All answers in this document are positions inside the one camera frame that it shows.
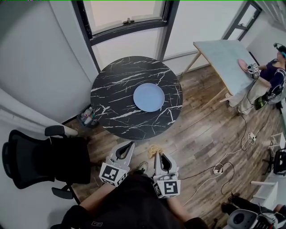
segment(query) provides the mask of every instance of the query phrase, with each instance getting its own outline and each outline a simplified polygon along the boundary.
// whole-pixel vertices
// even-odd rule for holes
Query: round table
[[[144,83],[158,85],[165,102],[154,112],[140,110],[133,101],[135,89]],[[97,76],[91,105],[99,123],[121,138],[152,138],[166,131],[178,118],[183,95],[176,75],[162,62],[143,56],[118,59]]]

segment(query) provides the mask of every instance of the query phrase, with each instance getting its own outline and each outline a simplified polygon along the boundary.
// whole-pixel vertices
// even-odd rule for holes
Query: sleeve
[[[88,211],[82,206],[72,206],[63,217],[61,229],[82,228],[85,221],[91,219]]]
[[[208,229],[209,227],[201,218],[193,218],[184,223],[186,229]]]
[[[271,84],[272,88],[275,88],[276,86],[281,84],[283,82],[283,80],[284,80],[283,73],[282,72],[275,72],[274,76],[269,81],[269,83]]]
[[[286,205],[283,205],[283,207],[279,210],[278,213],[280,213],[282,215],[286,215]]]

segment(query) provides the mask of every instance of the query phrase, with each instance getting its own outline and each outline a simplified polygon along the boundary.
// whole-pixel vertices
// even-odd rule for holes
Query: white pants
[[[238,108],[239,108],[239,111],[241,111],[241,113],[245,115],[248,115],[249,112],[251,111],[252,107],[254,106],[253,105],[254,101],[258,97],[264,95],[269,90],[268,87],[264,86],[264,84],[262,84],[258,80],[254,83],[252,88],[251,86],[252,85],[240,91],[239,93],[237,93],[236,95],[232,96],[229,99],[230,106],[236,106],[239,104],[239,102],[241,102]]]

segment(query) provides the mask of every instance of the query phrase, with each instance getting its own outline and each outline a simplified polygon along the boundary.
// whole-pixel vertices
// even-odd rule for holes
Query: black office chair
[[[90,160],[87,141],[82,137],[67,138],[63,126],[45,129],[46,140],[31,138],[12,130],[3,145],[2,161],[8,177],[17,188],[23,189],[43,181],[66,182],[63,189],[52,188],[53,193],[64,199],[72,199],[73,183],[90,182]]]
[[[269,150],[269,161],[263,159],[263,161],[268,162],[267,172],[271,172],[273,165],[273,172],[277,175],[286,175],[286,148],[280,149],[275,153],[275,157],[273,158],[271,155],[271,151]]]

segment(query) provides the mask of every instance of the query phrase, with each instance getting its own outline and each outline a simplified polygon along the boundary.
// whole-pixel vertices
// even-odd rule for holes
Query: power outlet
[[[256,141],[256,136],[252,132],[250,133],[249,138],[251,139],[251,143]]]

